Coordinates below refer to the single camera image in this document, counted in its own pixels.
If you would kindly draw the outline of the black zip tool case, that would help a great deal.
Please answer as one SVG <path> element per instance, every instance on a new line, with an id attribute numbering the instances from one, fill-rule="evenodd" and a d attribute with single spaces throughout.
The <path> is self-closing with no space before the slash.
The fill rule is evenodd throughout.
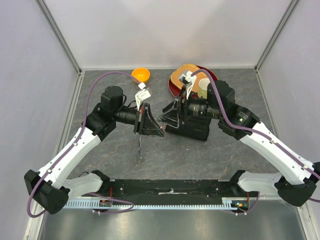
<path id="1" fill-rule="evenodd" d="M 206 142 L 210 133 L 211 119 L 191 117 L 187 121 L 179 121 L 179 128 L 167 125 L 165 132 L 180 137 Z"/>

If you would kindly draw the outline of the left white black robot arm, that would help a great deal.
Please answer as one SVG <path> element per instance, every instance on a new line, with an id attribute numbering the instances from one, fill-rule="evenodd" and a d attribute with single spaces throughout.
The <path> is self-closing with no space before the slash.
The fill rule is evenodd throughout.
<path id="1" fill-rule="evenodd" d="M 123 89 L 109 86 L 90 114 L 86 113 L 81 127 L 70 142 L 38 171 L 29 170 L 24 181 L 29 199 L 36 201 L 50 214 L 59 212 L 69 200 L 95 193 L 99 197 L 110 191 L 109 178 L 99 170 L 74 179 L 68 179 L 72 170 L 115 128 L 117 123 L 133 126 L 136 135 L 163 137 L 164 131 L 146 103 L 152 93 L 143 83 L 135 94 L 134 107 L 126 106 Z"/>

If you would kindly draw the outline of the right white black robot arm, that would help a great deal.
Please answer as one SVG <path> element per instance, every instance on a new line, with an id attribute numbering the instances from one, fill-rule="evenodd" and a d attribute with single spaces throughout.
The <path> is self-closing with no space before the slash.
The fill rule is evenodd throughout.
<path id="1" fill-rule="evenodd" d="M 238 170 L 229 184 L 233 196 L 259 192 L 279 196 L 296 207 L 308 200 L 316 201 L 313 194 L 320 180 L 320 164 L 303 159 L 273 135 L 252 111 L 237 104 L 235 90 L 225 81 L 208 84 L 206 98 L 187 97 L 183 88 L 157 121 L 166 125 L 167 133 L 206 141 L 212 119 L 218 120 L 223 133 L 251 147 L 277 169 L 276 173 Z"/>

